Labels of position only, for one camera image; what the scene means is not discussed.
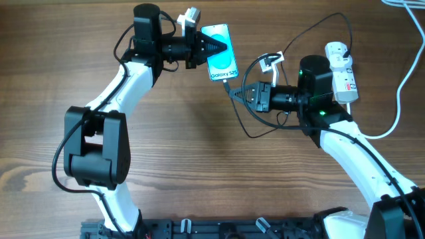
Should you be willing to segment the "turquoise screen smartphone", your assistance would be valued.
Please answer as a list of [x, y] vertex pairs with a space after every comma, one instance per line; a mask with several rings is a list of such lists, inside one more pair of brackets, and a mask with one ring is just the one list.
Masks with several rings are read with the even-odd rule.
[[228, 25], [209, 25], [201, 28], [208, 37], [226, 45], [226, 50], [207, 58], [209, 76], [213, 82], [238, 77], [238, 67]]

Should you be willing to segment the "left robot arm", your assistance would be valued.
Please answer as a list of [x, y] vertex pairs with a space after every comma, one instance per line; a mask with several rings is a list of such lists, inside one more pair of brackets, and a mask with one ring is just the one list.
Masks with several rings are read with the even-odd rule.
[[197, 30], [196, 8], [171, 23], [182, 26], [179, 37], [163, 33], [161, 20], [169, 17], [151, 3], [134, 7], [129, 26], [134, 35], [118, 58], [116, 77], [95, 100], [70, 107], [64, 117], [65, 136], [57, 150], [64, 154], [64, 172], [81, 186], [80, 193], [94, 195], [105, 218], [97, 232], [106, 238], [151, 236], [126, 185], [131, 163], [127, 119], [138, 102], [165, 71], [165, 62], [196, 68], [229, 48]]

